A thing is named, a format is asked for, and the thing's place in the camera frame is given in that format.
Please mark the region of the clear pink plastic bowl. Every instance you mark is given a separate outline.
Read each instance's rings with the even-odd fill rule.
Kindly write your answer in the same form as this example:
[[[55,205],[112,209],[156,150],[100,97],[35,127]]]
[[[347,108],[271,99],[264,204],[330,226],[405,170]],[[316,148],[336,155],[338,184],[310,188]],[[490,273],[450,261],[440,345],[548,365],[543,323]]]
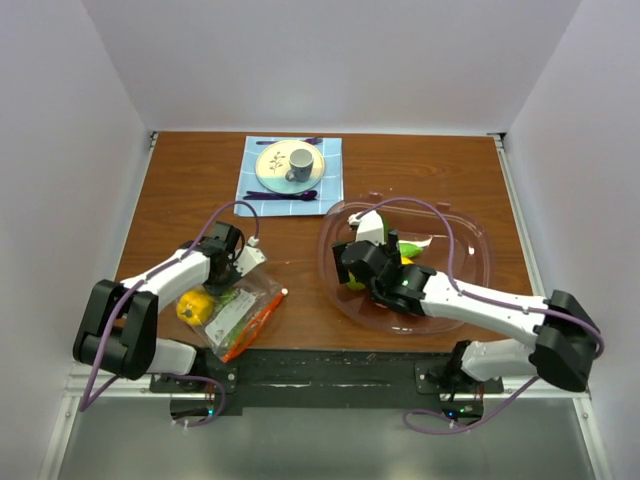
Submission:
[[[394,334],[439,334],[454,330],[471,319],[471,300],[459,294],[460,288],[474,284],[490,288],[493,283],[494,255],[490,236],[476,219],[450,204],[437,202],[433,209],[396,200],[377,209],[398,232],[399,242],[423,247],[412,259],[421,267],[436,270],[426,284],[426,313],[398,313],[376,304],[370,295],[351,291],[338,282],[332,245],[352,242],[355,230],[349,216],[381,202],[380,194],[365,194],[332,206],[325,215],[318,239],[318,272],[330,302],[354,322]]]

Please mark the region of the fake orange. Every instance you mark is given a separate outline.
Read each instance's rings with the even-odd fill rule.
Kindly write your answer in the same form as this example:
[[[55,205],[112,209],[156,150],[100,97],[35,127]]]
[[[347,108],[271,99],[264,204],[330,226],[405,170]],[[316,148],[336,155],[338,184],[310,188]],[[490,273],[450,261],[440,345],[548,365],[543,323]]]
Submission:
[[[355,292],[366,289],[366,286],[363,283],[359,282],[351,272],[348,273],[348,281],[346,283],[346,287]]]

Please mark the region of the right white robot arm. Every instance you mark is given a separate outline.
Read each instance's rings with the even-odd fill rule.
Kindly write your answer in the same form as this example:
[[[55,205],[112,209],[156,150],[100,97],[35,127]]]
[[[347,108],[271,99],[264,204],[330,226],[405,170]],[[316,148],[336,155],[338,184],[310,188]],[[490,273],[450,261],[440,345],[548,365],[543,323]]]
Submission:
[[[374,304],[399,314],[442,317],[516,341],[526,363],[547,383],[583,392],[603,353],[600,329],[577,298],[556,290],[548,298],[518,296],[459,282],[430,267],[403,264],[398,241],[337,242],[332,254],[339,283],[364,285]]]

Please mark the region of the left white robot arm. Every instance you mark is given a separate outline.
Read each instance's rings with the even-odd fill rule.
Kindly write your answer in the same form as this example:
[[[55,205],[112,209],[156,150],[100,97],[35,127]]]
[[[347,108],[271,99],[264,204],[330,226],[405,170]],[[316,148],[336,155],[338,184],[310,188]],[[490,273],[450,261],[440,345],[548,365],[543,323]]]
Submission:
[[[96,283],[73,344],[73,358],[130,380],[169,373],[183,391],[200,390],[207,368],[196,361],[197,349],[159,338],[158,317],[189,290],[213,296],[237,282],[240,273],[234,261],[244,242],[240,229],[217,222],[209,236],[184,243],[151,270],[120,283]]]

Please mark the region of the fake green cucumber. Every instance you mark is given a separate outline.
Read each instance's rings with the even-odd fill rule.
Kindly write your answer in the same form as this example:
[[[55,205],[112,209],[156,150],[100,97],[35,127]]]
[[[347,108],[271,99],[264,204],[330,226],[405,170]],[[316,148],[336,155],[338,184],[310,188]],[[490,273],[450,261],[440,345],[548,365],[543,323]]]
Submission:
[[[411,242],[401,242],[399,251],[403,258],[413,259],[423,252],[423,247]]]

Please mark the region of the fake yellow pepper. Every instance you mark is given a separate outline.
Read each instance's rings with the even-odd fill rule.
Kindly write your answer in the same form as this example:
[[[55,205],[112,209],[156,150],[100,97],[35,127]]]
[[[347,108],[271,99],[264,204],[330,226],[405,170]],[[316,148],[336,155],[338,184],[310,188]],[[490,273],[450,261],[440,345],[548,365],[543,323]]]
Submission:
[[[204,289],[185,292],[176,304],[176,315],[190,326],[202,326],[212,315],[215,299]]]

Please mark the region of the clear zip top bag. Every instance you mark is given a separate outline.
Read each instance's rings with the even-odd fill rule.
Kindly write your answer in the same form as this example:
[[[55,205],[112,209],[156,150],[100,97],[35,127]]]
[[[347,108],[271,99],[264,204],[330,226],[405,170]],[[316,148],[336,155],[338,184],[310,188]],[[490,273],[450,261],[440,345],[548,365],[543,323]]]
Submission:
[[[241,290],[235,300],[220,308],[215,307],[208,321],[195,326],[214,355],[229,363],[242,354],[260,335],[275,309],[289,291],[262,270],[253,270],[231,288]]]

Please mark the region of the fake green grapes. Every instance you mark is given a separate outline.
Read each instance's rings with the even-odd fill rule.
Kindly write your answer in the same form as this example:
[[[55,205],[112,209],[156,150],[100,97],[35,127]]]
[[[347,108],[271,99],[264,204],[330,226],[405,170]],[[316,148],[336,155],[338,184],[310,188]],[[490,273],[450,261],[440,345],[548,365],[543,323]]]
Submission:
[[[235,300],[240,292],[241,292],[241,290],[238,289],[238,288],[230,288],[230,289],[228,289],[227,291],[225,291],[224,293],[220,294],[217,297],[217,299],[216,299],[217,305],[220,308],[223,308],[224,306],[228,305],[233,300]]]

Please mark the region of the fake green broccoli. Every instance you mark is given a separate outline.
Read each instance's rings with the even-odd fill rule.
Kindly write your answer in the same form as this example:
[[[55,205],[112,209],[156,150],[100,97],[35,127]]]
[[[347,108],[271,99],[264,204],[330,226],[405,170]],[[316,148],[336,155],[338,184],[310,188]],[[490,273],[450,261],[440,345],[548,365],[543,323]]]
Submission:
[[[381,220],[382,220],[382,224],[383,224],[384,238],[385,238],[385,241],[387,241],[388,234],[389,234],[389,224],[388,224],[386,218],[384,216],[382,216],[382,215],[381,215]]]

